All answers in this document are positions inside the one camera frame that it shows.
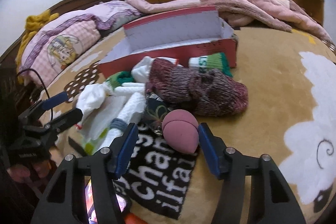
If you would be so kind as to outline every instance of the wooden headboard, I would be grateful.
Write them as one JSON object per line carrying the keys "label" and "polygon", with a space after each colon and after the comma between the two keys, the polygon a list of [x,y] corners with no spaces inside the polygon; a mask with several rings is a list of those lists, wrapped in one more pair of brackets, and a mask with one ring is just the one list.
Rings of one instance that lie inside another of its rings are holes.
{"label": "wooden headboard", "polygon": [[[89,7],[99,4],[100,2],[108,2],[111,0],[62,0],[54,6],[50,7],[51,13],[59,13],[63,15],[74,10],[85,10]],[[31,82],[27,87],[19,85],[16,80],[16,63],[15,58],[20,48],[23,34],[4,52],[0,57],[0,92],[1,95],[15,93],[15,101],[18,113],[29,107],[29,96],[35,85]]]}

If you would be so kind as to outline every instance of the smartphone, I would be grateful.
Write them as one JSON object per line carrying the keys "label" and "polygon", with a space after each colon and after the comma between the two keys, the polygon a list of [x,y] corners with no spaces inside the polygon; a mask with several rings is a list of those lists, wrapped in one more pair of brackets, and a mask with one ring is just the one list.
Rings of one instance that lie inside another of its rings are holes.
{"label": "smartphone", "polygon": [[[131,200],[126,196],[121,196],[119,194],[116,194],[118,204],[120,211],[122,215],[126,215],[129,212],[129,209],[131,207]],[[93,201],[93,195],[92,195],[92,185],[91,180],[85,187],[85,199],[86,199],[86,209],[87,209],[87,215],[89,218],[89,224],[98,224],[97,217],[96,217],[96,211],[95,211],[95,204]]]}

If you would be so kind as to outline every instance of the black cable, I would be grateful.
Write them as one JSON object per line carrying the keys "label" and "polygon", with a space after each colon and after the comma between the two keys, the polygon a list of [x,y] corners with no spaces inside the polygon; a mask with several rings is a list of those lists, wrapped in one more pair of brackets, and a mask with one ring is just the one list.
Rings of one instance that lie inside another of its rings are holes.
{"label": "black cable", "polygon": [[[46,86],[45,86],[45,84],[44,84],[44,82],[43,82],[43,80],[42,80],[42,77],[39,75],[39,73],[38,73],[36,70],[31,69],[31,68],[23,69],[23,70],[21,70],[21,71],[19,71],[19,72],[17,73],[16,77],[18,77],[19,75],[21,75],[22,73],[24,73],[24,72],[26,72],[26,71],[32,71],[32,72],[34,72],[34,73],[37,75],[37,77],[38,77],[38,78],[40,79],[40,81],[41,81],[41,84],[42,84],[42,87],[43,87],[45,93],[47,94],[48,99],[50,99],[49,92],[48,92],[48,90],[47,90],[47,88],[46,88]],[[53,118],[54,118],[53,109],[50,109],[50,111],[51,111],[51,114],[50,114],[50,121],[52,121]]]}

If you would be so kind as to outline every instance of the pink makeup sponge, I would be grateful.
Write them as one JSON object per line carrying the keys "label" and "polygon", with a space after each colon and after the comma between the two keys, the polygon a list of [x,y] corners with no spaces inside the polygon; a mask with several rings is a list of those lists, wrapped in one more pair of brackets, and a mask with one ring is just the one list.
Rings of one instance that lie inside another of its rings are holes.
{"label": "pink makeup sponge", "polygon": [[177,109],[169,112],[162,122],[163,137],[167,144],[185,154],[192,154],[198,146],[198,122],[188,111]]}

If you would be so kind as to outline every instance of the blue gripper pad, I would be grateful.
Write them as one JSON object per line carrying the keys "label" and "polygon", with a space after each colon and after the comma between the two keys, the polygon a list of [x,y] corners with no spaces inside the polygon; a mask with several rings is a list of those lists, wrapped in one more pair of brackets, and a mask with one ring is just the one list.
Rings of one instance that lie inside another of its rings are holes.
{"label": "blue gripper pad", "polygon": [[137,140],[138,126],[134,123],[130,123],[124,134],[115,138],[111,143],[110,149],[112,149],[115,162],[113,173],[117,179],[126,173]]}
{"label": "blue gripper pad", "polygon": [[61,103],[65,102],[67,99],[68,99],[68,94],[65,91],[63,91],[51,97],[50,99],[45,100],[42,105],[42,109],[47,111],[49,109],[52,109],[53,107],[60,105]]}
{"label": "blue gripper pad", "polygon": [[210,172],[217,179],[223,179],[223,174],[230,171],[230,163],[225,159],[226,145],[219,137],[215,137],[206,123],[198,126],[199,145],[203,151]]}

